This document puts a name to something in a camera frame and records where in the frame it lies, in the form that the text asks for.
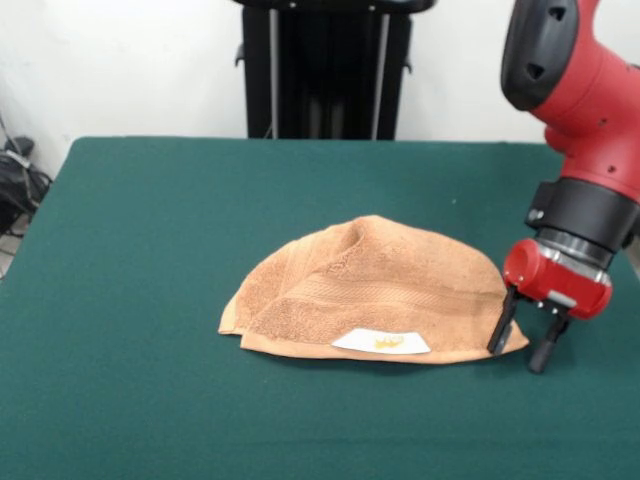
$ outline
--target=towel tag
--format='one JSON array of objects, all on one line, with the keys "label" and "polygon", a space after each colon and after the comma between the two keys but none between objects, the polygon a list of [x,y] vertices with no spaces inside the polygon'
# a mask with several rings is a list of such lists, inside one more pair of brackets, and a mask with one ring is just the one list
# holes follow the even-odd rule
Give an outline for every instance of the towel tag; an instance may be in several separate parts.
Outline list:
[{"label": "towel tag", "polygon": [[334,347],[388,355],[429,353],[429,345],[417,332],[389,333],[356,328],[331,344]]}]

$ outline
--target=black metal frame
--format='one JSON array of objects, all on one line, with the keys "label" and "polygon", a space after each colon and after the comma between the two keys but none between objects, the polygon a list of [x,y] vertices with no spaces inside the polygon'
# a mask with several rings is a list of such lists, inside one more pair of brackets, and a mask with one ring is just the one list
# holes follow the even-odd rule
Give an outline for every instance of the black metal frame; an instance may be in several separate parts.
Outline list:
[{"label": "black metal frame", "polygon": [[[365,2],[364,11],[359,0],[340,3],[358,7],[353,11],[335,11],[329,3],[323,11],[313,0],[290,1],[283,10],[244,8],[250,138],[395,138],[411,19],[384,13],[387,1]],[[433,3],[391,2],[394,8]]]}]

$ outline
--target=green tablecloth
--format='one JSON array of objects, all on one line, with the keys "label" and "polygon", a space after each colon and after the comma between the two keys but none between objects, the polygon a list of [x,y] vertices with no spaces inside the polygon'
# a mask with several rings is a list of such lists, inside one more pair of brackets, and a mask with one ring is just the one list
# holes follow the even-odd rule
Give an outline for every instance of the green tablecloth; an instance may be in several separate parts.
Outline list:
[{"label": "green tablecloth", "polygon": [[[0,479],[639,478],[640,291],[456,366],[307,361],[216,333],[283,243],[376,213],[501,263],[560,159],[506,144],[77,142],[0,286]],[[519,320],[532,339],[549,318]]]}]

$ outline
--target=towel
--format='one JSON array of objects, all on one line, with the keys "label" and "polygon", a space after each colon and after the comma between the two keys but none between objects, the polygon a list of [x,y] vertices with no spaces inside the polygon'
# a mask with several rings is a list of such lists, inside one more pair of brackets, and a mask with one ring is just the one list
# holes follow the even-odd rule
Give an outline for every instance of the towel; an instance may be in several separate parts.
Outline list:
[{"label": "towel", "polygon": [[[506,288],[478,250],[379,216],[331,226],[260,263],[226,306],[221,334],[300,358],[424,364],[490,357]],[[502,353],[528,344],[515,321]]]}]

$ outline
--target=white wall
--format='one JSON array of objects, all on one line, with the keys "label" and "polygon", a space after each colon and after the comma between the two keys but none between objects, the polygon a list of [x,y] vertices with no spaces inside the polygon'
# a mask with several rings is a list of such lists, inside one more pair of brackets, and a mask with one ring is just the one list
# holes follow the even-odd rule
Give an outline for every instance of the white wall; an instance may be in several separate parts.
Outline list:
[{"label": "white wall", "polygon": [[[511,0],[415,17],[400,139],[540,141],[499,89]],[[57,172],[84,135],[243,137],[241,7],[230,0],[0,0],[0,109]],[[640,2],[604,0],[600,38],[640,62]]]}]

